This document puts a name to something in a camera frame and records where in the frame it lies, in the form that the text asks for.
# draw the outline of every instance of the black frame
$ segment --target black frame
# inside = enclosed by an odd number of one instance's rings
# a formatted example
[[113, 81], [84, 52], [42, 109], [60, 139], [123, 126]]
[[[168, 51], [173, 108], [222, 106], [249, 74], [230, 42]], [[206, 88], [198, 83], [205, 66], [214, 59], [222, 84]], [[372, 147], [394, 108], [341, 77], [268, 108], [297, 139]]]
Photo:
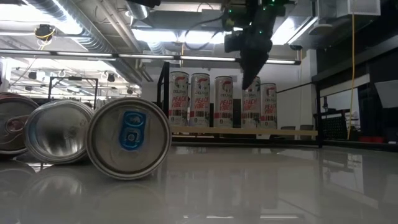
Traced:
[[[160, 73], [159, 81], [157, 82], [157, 98], [156, 103], [159, 108], [162, 109], [166, 117], [169, 117], [169, 81], [170, 81], [170, 63], [164, 62], [162, 71]], [[163, 99], [161, 97], [162, 85], [164, 87]], [[306, 85], [315, 85], [317, 89], [317, 113], [321, 113], [321, 98], [320, 98], [320, 88], [317, 82], [310, 82], [303, 85], [298, 85], [286, 90], [279, 91], [281, 93], [284, 91], [294, 90]], [[250, 138], [191, 138], [191, 137], [175, 137], [172, 139], [174, 144], [200, 144], [203, 145], [213, 145], [217, 146], [231, 146], [231, 145], [241, 145], [244, 147], [259, 147], [265, 144], [272, 145], [305, 145], [305, 146], [318, 146], [322, 148], [323, 146], [323, 131], [322, 131], [322, 117], [317, 116], [316, 129], [318, 131], [318, 136], [316, 140], [285, 140], [285, 139], [250, 139]]]
[[96, 108], [97, 104], [97, 91], [98, 91], [98, 79], [97, 78], [82, 78], [82, 77], [50, 77], [50, 83], [49, 83], [49, 97], [48, 99], [51, 101], [51, 91], [53, 87], [57, 86], [57, 83], [55, 85], [52, 85], [52, 80], [57, 79], [59, 81], [62, 81], [64, 79], [70, 80], [70, 81], [82, 81], [82, 80], [94, 80], [95, 81], [95, 92], [94, 92], [94, 105], [93, 109]]

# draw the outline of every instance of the white floor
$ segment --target white floor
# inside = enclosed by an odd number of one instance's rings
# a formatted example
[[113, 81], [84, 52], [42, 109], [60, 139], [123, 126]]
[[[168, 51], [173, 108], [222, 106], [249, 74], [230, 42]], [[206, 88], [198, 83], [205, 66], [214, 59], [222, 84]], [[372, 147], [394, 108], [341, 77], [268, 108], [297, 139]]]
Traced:
[[175, 147], [130, 182], [43, 168], [0, 163], [0, 223], [398, 223], [398, 153]]

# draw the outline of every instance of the aluminum can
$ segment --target aluminum can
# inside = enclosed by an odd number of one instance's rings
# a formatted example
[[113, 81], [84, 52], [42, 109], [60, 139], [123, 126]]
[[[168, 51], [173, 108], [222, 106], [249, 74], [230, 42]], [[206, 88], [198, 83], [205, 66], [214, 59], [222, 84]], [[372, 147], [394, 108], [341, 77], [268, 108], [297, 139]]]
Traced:
[[191, 107], [189, 125], [208, 127], [210, 124], [210, 76], [195, 73], [191, 77]]
[[26, 152], [23, 129], [38, 104], [21, 95], [0, 93], [0, 158]]
[[68, 164], [86, 158], [85, 134], [94, 111], [74, 100], [57, 100], [33, 111], [25, 125], [24, 142], [42, 162]]
[[242, 128], [259, 128], [261, 112], [261, 81], [255, 77], [253, 83], [242, 92]]
[[261, 84], [261, 128], [277, 129], [276, 84]]
[[169, 123], [171, 126], [186, 126], [188, 123], [188, 85], [187, 73], [170, 73]]
[[219, 76], [215, 79], [216, 97], [214, 112], [214, 127], [233, 127], [233, 80], [229, 76]]
[[142, 98], [119, 98], [101, 107], [86, 135], [87, 153], [104, 174], [133, 180], [151, 174], [165, 159], [172, 133], [155, 104]]

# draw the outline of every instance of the ceiling duct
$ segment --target ceiling duct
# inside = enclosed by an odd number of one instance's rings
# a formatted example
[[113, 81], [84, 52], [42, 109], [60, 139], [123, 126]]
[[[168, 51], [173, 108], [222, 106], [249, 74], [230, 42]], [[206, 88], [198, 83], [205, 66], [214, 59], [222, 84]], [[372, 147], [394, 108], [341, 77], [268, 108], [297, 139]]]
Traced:
[[130, 15], [138, 20], [143, 20], [149, 16], [149, 8], [131, 1], [126, 1]]
[[[114, 47], [105, 39], [101, 32], [93, 23], [80, 11], [71, 0], [23, 0], [26, 4], [35, 7], [43, 14], [51, 15], [61, 24], [67, 26], [66, 30], [80, 30], [80, 35], [84, 38], [74, 38], [73, 40], [87, 49], [89, 52], [115, 52]], [[142, 83], [142, 77], [122, 59], [107, 61], [119, 74], [130, 83]]]

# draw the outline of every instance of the can on its side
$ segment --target can on its side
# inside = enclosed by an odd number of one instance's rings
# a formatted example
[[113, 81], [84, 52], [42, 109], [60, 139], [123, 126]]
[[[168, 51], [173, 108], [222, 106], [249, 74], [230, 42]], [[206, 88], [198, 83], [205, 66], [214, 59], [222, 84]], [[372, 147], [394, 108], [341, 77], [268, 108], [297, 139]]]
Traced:
[[261, 112], [261, 81], [255, 77], [252, 84], [242, 92], [242, 128], [259, 128]]
[[38, 160], [68, 164], [87, 153], [85, 134], [94, 111], [74, 100], [57, 100], [33, 111], [25, 125], [24, 142]]
[[276, 84], [261, 84], [261, 127], [277, 129]]
[[233, 127], [233, 80], [229, 76], [215, 79], [215, 112], [214, 127]]
[[187, 73], [170, 73], [169, 123], [172, 126], [186, 126], [188, 123], [188, 85]]
[[86, 145], [104, 174], [133, 180], [151, 174], [165, 159], [172, 140], [163, 111], [141, 98], [119, 98], [101, 107], [90, 122]]
[[28, 97], [0, 93], [0, 158], [26, 152], [23, 129], [28, 116], [38, 107]]
[[191, 107], [189, 125], [208, 127], [210, 124], [210, 76], [195, 73], [191, 77]]

